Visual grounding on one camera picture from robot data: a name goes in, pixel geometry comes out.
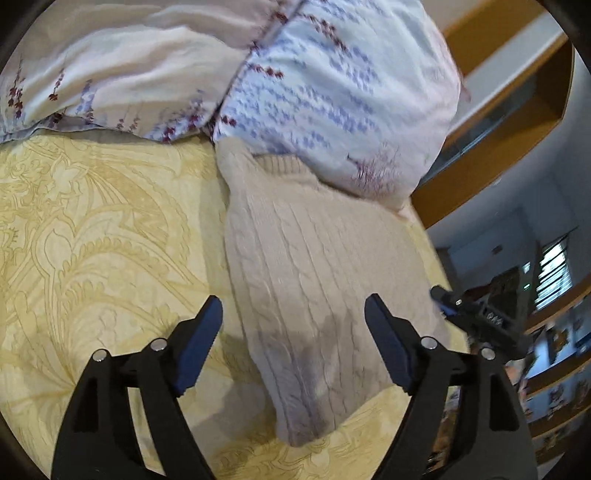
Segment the beige cable-knit sweater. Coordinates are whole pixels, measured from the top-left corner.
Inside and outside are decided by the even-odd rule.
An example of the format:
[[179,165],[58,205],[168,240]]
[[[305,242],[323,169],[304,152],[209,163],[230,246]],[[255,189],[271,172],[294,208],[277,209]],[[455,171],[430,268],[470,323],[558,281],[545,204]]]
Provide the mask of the beige cable-knit sweater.
[[228,184],[225,250],[250,357],[300,447],[335,431],[391,385],[365,320],[378,294],[419,334],[447,341],[423,259],[403,221],[322,184],[297,157],[215,147]]

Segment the barred window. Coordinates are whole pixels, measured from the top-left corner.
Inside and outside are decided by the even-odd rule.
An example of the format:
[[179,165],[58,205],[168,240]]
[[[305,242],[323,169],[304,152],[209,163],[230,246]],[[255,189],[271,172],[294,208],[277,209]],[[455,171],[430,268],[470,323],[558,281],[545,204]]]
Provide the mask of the barred window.
[[537,274],[536,311],[548,306],[572,287],[568,262],[570,234],[564,234],[542,248]]

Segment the yellow patterned bed blanket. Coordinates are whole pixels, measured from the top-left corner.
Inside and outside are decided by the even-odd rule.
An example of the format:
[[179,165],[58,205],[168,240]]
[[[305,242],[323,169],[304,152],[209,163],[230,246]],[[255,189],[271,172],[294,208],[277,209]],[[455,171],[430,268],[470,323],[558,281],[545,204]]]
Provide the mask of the yellow patterned bed blanket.
[[1,148],[1,412],[43,472],[97,349],[135,352],[221,298],[224,321],[179,401],[220,479],[366,479],[407,396],[381,393],[301,448],[276,438],[225,261],[228,188],[204,137],[38,133]]

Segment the wooden headboard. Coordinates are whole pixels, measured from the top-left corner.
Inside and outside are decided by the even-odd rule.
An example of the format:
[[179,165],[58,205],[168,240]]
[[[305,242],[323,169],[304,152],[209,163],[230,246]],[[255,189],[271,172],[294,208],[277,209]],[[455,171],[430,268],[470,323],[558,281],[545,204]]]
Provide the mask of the wooden headboard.
[[430,228],[499,180],[563,120],[575,49],[538,1],[482,1],[444,30],[470,97],[412,196]]

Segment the blue pink floral pillow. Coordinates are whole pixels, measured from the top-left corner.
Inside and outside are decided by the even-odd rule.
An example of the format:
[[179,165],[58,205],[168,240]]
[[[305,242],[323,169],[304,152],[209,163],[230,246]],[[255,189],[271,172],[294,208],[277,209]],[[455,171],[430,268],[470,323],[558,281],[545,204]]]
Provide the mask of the blue pink floral pillow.
[[462,79],[419,1],[305,1],[249,56],[213,130],[294,154],[325,183],[392,210],[440,154]]

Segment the pink floral pillow left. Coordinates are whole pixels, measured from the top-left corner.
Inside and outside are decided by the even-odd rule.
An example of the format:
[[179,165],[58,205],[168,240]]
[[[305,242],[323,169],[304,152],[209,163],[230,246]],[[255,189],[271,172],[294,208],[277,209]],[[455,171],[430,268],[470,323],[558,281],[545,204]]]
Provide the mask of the pink floral pillow left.
[[198,132],[273,26],[277,1],[56,1],[1,73],[1,140],[104,128]]

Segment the wooden wall shelf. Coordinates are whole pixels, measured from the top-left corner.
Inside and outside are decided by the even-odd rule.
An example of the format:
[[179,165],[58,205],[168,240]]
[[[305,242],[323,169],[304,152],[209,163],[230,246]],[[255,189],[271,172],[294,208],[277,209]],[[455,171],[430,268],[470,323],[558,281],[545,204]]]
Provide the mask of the wooden wall shelf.
[[534,347],[525,413],[542,465],[565,453],[590,417],[590,278],[533,313],[526,332]]

